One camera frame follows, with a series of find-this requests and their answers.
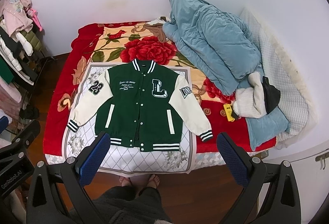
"jacket sleeve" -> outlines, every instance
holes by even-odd
[[[213,138],[210,122],[182,75],[177,77],[169,104],[176,110],[187,128],[200,136],[203,142]]]
[[[96,114],[98,108],[112,97],[109,73],[105,70],[80,98],[70,115],[67,127],[77,132],[78,128],[88,122]]]

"black pants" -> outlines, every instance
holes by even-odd
[[[146,187],[135,199],[135,189],[132,186],[116,186],[104,192],[93,203],[107,223],[153,224],[155,220],[170,218],[162,208],[161,197],[157,189]]]

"sleeve patch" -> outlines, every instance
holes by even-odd
[[[94,95],[97,95],[99,91],[103,88],[103,86],[104,86],[103,83],[100,83],[98,80],[96,80],[88,90]]]
[[[180,89],[180,92],[182,93],[183,97],[186,98],[188,94],[192,93],[192,90],[190,87],[184,87]]]

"person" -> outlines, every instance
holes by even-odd
[[[93,200],[105,223],[111,224],[172,224],[162,208],[161,196],[157,190],[160,179],[153,174],[146,186],[139,192],[130,178],[120,176],[121,186],[115,186]],[[70,212],[73,220],[81,223],[75,210]]]

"foot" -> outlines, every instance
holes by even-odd
[[[153,174],[148,180],[148,184],[146,186],[157,189],[159,184],[160,184],[160,178],[157,175]]]
[[[121,186],[132,186],[130,178],[126,178],[124,176],[119,177],[119,182],[121,183]]]

